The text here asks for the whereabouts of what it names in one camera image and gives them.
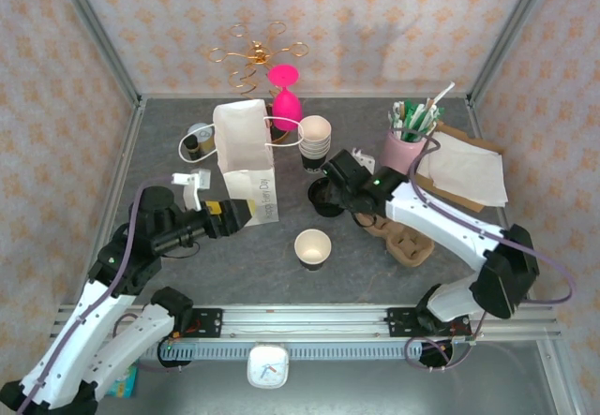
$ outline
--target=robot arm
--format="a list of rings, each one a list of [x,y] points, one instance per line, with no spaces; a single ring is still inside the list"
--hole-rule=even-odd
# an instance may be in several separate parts
[[[456,317],[485,310],[509,319],[539,275],[535,258],[481,235],[482,232],[532,247],[529,233],[484,223],[423,192],[423,203],[407,176],[387,167],[371,174],[342,150],[323,166],[336,189],[334,198],[353,213],[379,215],[419,230],[463,259],[476,273],[430,289],[417,306],[419,321],[430,333]],[[435,205],[480,229],[474,232],[433,210]]]
[[[50,374],[24,413],[93,414],[115,378],[144,351],[166,335],[188,328],[193,302],[176,290],[165,288],[155,293],[141,317],[98,351],[114,323],[160,270],[162,255],[179,246],[191,247],[204,235],[229,236],[242,229],[252,217],[246,200],[197,200],[194,206],[199,207],[182,212],[174,203],[171,190],[165,187],[152,186],[143,191],[131,255],[112,295],[68,333],[85,309],[113,282],[125,252],[128,225],[117,229],[111,241],[99,251],[82,296],[51,348],[25,378],[2,388],[0,401],[18,410],[38,385],[48,360],[64,343]]]

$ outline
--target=yellow label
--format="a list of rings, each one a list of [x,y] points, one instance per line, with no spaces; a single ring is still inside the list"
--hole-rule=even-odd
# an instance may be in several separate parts
[[[221,215],[223,213],[223,211],[221,211],[221,205],[218,203],[218,201],[205,201],[204,204],[206,204],[210,215]]]
[[[248,200],[247,207],[250,210],[250,215],[254,216],[254,214],[256,214],[256,202],[254,200]]]

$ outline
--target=cardboard cup holder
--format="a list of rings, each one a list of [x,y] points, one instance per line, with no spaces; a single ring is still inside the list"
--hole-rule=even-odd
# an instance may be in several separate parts
[[[385,239],[387,251],[406,267],[418,267],[433,252],[435,243],[418,230],[375,215],[356,214],[357,222],[369,234]]]

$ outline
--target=pink glass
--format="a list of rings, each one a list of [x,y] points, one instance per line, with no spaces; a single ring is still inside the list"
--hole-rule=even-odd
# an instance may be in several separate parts
[[[302,120],[302,104],[296,95],[290,92],[286,87],[293,85],[298,81],[298,70],[294,66],[281,64],[271,68],[267,77],[269,81],[281,87],[281,92],[273,101],[273,116],[287,118],[298,123]],[[286,120],[273,120],[273,124],[277,129],[282,131],[293,131],[298,128],[296,123]]]

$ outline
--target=patterned wallpaper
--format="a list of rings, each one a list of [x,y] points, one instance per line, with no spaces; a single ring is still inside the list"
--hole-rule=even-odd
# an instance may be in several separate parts
[[[600,413],[599,19],[600,0],[542,0],[477,111],[505,148],[509,218],[577,280],[559,318],[590,413]],[[539,294],[566,292],[542,273]]]
[[[304,41],[293,63],[305,92],[437,92],[449,81],[467,92],[517,0],[91,0],[143,93],[229,93],[243,58],[209,63],[213,47],[242,51],[227,28],[244,22],[253,38],[288,24],[279,48]]]
[[[69,0],[0,0],[0,385],[80,291],[130,105]]]

